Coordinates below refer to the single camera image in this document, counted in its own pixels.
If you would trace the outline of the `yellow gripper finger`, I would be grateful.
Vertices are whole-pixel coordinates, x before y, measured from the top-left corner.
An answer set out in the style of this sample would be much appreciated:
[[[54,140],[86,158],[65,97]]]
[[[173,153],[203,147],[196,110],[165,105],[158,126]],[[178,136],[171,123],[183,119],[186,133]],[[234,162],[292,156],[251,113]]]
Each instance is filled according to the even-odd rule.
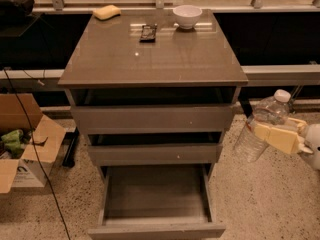
[[[289,117],[286,121],[286,125],[292,130],[295,130],[298,134],[302,134],[307,127],[307,122],[301,119]]]
[[[286,154],[296,154],[300,151],[301,138],[295,126],[255,123],[253,133],[262,141]]]

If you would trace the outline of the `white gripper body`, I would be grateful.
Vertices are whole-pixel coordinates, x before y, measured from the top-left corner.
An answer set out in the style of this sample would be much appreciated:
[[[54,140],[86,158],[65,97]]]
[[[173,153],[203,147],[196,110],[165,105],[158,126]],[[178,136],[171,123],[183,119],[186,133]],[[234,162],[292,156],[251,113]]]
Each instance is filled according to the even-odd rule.
[[[301,151],[299,156],[311,168],[320,170],[320,124],[306,126],[302,132],[302,137],[309,151]]]

